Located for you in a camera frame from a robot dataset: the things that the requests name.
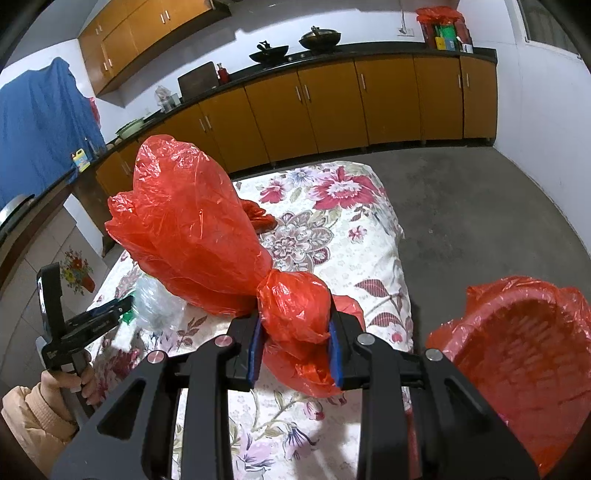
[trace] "black metal bracket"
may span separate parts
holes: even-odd
[[[329,329],[333,378],[344,390],[363,389],[358,480],[409,478],[402,387],[411,392],[423,479],[539,480],[519,441],[441,352],[396,351],[334,306]],[[178,400],[188,388],[183,478],[231,480],[228,390],[254,387],[264,341],[255,312],[192,353],[149,353],[66,448],[51,478],[170,478]]]

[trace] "floral bedspread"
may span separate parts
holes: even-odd
[[[367,331],[412,351],[413,321],[398,258],[402,229],[379,178],[358,163],[334,162],[238,181],[238,195],[278,219],[260,236],[274,267],[310,271],[331,291],[356,299]],[[99,290],[96,307],[134,289],[143,275],[124,252]],[[122,323],[89,346],[103,396],[150,351],[195,350],[225,333],[230,319],[187,306],[177,331],[147,332]],[[403,390],[408,407],[408,392]],[[281,385],[264,366],[256,389],[229,392],[234,478],[353,479],[359,449],[361,392],[317,400]],[[173,477],[180,476],[186,391],[181,396]]]

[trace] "green bowl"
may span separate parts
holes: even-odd
[[[117,136],[121,140],[125,140],[126,138],[131,137],[131,135],[136,134],[142,127],[144,126],[144,119],[138,118],[137,120],[133,120],[129,122],[127,125],[122,126],[120,129],[117,130]]]

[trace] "ceiling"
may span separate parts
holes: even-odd
[[[7,65],[31,53],[77,38],[97,0],[54,0],[18,43]]]

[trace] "gray floor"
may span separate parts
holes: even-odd
[[[493,148],[417,148],[347,160],[373,168],[405,230],[400,257],[421,345],[438,325],[462,316],[469,285],[530,275],[577,287],[591,300],[591,259],[578,237]]]

